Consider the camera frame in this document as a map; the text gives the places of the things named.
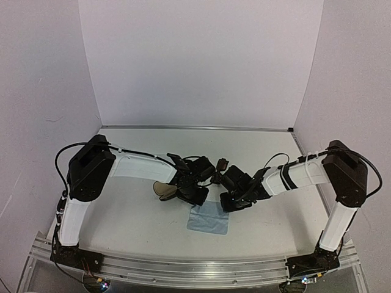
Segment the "black glasses case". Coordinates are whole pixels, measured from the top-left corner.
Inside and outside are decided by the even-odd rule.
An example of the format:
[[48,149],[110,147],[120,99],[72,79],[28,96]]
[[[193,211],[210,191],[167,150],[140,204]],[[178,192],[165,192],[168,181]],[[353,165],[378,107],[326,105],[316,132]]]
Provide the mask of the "black glasses case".
[[168,201],[176,197],[177,186],[155,181],[153,191],[159,197],[160,201]]

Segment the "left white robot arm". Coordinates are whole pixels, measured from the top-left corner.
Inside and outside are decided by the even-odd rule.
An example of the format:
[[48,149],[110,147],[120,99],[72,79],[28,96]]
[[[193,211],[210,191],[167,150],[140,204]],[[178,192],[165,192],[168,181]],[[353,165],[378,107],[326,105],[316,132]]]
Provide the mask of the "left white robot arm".
[[102,193],[108,178],[149,179],[166,184],[173,196],[201,206],[208,195],[203,182],[214,176],[215,166],[205,156],[191,159],[168,153],[166,157],[127,150],[97,134],[77,143],[79,151],[61,175],[65,189],[57,204],[51,260],[56,264],[98,273],[103,255],[79,247],[79,234],[89,205]]

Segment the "blue cleaning cloth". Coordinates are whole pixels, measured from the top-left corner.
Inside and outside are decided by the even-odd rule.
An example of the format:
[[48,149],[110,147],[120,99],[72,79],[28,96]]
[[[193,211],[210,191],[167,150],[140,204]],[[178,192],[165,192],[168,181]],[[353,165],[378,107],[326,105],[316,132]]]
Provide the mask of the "blue cleaning cloth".
[[194,205],[189,212],[187,229],[201,233],[226,235],[228,233],[229,213],[221,204],[206,201],[202,206]]

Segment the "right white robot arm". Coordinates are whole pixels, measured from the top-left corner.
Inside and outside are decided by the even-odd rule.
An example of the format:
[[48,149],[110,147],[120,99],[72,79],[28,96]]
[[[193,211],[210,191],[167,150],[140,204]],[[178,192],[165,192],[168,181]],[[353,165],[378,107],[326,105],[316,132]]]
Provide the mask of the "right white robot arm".
[[295,161],[278,166],[265,164],[254,176],[233,165],[221,175],[219,182],[226,189],[220,195],[220,202],[227,213],[304,187],[319,184],[332,186],[335,204],[314,251],[287,259],[291,279],[339,268],[339,256],[347,230],[358,209],[366,199],[379,192],[383,184],[378,169],[339,140],[331,141],[319,153],[302,155]]

